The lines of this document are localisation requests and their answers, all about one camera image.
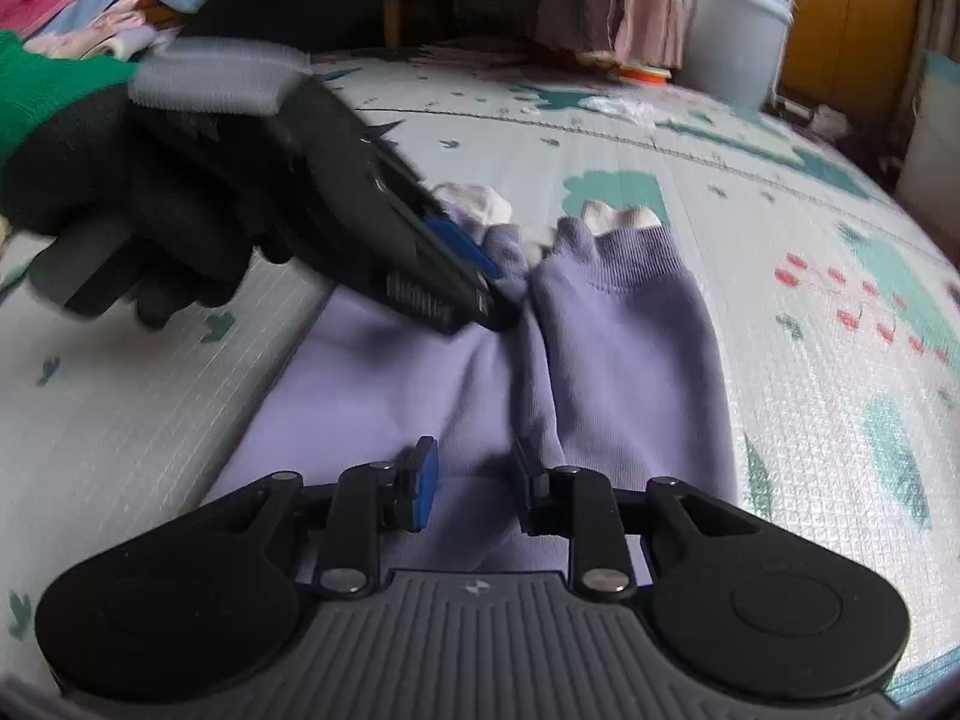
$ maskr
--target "purple garment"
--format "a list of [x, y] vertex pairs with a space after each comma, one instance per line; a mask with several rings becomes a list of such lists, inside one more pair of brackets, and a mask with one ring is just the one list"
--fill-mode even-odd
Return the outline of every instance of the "purple garment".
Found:
[[504, 288], [526, 293], [515, 330], [474, 325], [445, 338], [336, 290], [208, 497], [280, 469], [333, 482], [431, 435], [440, 488], [430, 525], [383, 539], [384, 568], [500, 571], [566, 565], [563, 538], [517, 526], [506, 481], [514, 437], [545, 466], [597, 469], [617, 487], [672, 475], [733, 499], [716, 339], [669, 232], [594, 239], [565, 218], [531, 274], [517, 228], [488, 229], [483, 246], [504, 266]]

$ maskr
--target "gray ribbed plate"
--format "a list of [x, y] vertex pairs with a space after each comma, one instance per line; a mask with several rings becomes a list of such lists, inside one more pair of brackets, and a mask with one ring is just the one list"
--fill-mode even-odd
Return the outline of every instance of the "gray ribbed plate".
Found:
[[137, 720], [880, 720], [880, 695], [823, 709], [747, 704], [671, 664], [627, 608], [559, 574], [398, 572], [381, 594], [325, 604], [266, 671], [169, 706], [71, 696]]

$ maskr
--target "wooden cabinet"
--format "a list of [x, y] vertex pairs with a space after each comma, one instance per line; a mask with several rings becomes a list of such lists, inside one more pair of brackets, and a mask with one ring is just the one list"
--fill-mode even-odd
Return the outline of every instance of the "wooden cabinet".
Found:
[[797, 0], [781, 86], [884, 127], [910, 59], [917, 0]]

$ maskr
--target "potted plant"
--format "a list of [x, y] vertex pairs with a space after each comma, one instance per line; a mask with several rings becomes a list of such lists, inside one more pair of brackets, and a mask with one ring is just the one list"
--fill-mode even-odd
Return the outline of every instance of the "potted plant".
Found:
[[679, 81], [728, 103], [760, 109], [779, 68], [790, 0], [683, 0]]

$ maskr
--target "white bucket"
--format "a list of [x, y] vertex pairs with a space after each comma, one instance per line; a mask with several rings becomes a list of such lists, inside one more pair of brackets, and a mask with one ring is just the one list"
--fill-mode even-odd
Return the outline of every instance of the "white bucket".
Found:
[[896, 196], [960, 241], [960, 65], [934, 53]]
[[759, 110], [773, 84], [787, 30], [786, 0], [683, 0], [686, 37], [678, 83]]

